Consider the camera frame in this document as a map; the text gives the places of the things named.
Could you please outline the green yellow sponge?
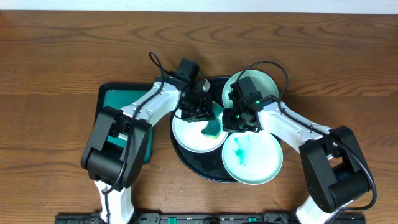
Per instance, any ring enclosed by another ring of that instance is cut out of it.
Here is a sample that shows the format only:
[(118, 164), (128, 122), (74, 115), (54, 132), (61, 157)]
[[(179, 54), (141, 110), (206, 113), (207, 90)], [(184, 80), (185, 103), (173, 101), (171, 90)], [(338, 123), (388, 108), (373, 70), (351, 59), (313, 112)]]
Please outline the green yellow sponge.
[(209, 138), (218, 138), (221, 132), (221, 125), (218, 120), (210, 120), (201, 130), (202, 135)]

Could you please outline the white plate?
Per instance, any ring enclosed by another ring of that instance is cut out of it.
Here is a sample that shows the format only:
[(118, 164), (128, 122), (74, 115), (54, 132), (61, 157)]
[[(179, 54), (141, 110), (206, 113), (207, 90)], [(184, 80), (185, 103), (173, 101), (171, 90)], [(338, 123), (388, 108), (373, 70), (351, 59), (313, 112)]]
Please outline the white plate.
[[(172, 118), (172, 136), (183, 148), (190, 152), (207, 153), (219, 148), (228, 137), (228, 132), (223, 131), (221, 124), (223, 107), (213, 102), (213, 111), (215, 113), (215, 120), (218, 120), (221, 125), (221, 132), (218, 138), (209, 138), (202, 135), (201, 130), (209, 121), (189, 123), (175, 116)], [(177, 110), (175, 114), (180, 117), (181, 110)]]

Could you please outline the mint green plate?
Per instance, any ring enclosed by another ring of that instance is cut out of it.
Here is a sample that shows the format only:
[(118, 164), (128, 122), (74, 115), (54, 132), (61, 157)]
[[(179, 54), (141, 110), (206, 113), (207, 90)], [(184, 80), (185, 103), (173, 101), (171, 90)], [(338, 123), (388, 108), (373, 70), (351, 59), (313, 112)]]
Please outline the mint green plate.
[(283, 163), (280, 142), (266, 131), (231, 134), (223, 144), (221, 157), (228, 174), (248, 185), (272, 180)]
[[(228, 93), (232, 91), (231, 85), (238, 79), (241, 72), (235, 73), (226, 82), (222, 92), (222, 102), (224, 108), (232, 108), (233, 101), (229, 98)], [(261, 92), (262, 96), (274, 95), (279, 96), (279, 90), (274, 80), (266, 73), (259, 70), (247, 70), (241, 78), (250, 77), (254, 86)]]

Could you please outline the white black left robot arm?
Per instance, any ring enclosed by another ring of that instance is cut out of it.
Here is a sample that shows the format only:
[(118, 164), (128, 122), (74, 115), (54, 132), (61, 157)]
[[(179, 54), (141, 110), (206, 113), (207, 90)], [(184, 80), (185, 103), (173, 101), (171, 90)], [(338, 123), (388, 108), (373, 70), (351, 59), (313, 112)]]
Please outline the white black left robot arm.
[(81, 166), (97, 186), (100, 223), (129, 223), (134, 216), (132, 185), (144, 164), (153, 126), (181, 110), (184, 121), (214, 119), (210, 83), (156, 79), (137, 101), (120, 109), (101, 108), (81, 157)]

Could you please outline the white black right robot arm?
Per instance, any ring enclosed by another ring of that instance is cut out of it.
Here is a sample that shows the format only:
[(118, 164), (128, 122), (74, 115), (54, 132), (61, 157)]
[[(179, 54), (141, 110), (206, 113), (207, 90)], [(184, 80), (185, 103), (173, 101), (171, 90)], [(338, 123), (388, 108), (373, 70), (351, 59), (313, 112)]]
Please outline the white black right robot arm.
[(299, 223), (329, 223), (376, 186), (350, 128), (313, 123), (271, 96), (223, 111), (222, 160), (239, 182), (264, 184), (282, 166), (284, 141), (299, 154), (309, 197), (295, 212)]

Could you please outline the black rectangular soapy water tray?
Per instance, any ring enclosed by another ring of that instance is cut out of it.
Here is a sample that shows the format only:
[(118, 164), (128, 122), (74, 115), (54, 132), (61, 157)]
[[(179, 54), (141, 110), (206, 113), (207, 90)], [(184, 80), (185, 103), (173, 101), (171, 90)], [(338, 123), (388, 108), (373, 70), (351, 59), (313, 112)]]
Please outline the black rectangular soapy water tray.
[[(130, 105), (144, 96), (152, 88), (151, 84), (137, 84), (137, 83), (105, 83), (100, 86), (98, 99), (96, 104), (95, 121), (102, 108), (110, 106), (115, 109), (120, 109), (124, 106)], [(149, 163), (152, 154), (152, 133), (150, 133), (149, 143), (147, 145), (146, 154), (144, 157), (144, 164)], [(117, 146), (125, 147), (127, 141), (119, 137), (107, 137), (107, 141)]]

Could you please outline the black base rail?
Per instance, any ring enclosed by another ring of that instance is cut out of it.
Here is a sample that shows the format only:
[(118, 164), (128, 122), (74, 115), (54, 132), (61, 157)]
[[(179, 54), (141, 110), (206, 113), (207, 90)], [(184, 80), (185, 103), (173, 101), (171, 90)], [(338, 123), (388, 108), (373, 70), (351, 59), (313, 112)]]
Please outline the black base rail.
[[(160, 215), (141, 213), (134, 215), (130, 224), (238, 224), (238, 223), (298, 223), (291, 213), (265, 213), (263, 215)], [(100, 224), (98, 214), (57, 215), (54, 224)]]

